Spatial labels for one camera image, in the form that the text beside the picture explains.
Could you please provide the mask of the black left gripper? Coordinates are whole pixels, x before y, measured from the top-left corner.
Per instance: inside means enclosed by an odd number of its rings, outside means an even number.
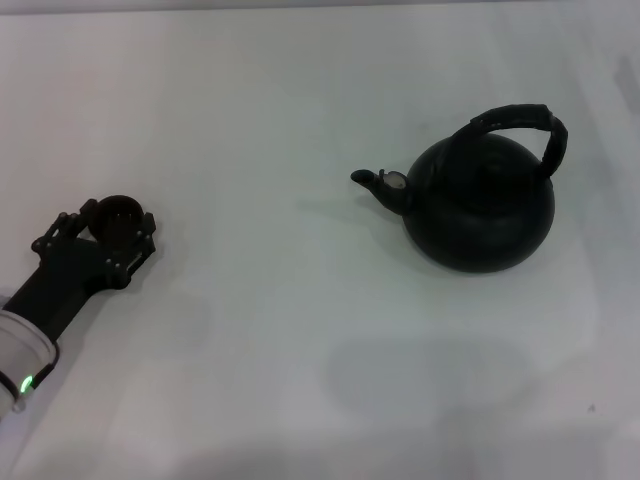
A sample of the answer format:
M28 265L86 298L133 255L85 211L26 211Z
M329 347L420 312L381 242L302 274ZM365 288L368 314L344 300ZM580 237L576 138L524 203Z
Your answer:
M32 242L32 251L42 251L40 264L8 301L9 312L33 324L53 342L89 298L127 287L156 251L156 222L150 212L141 217L120 213L109 218L102 240L105 248L75 239L88 228L97 205L96 199L89 199L78 212L59 213Z

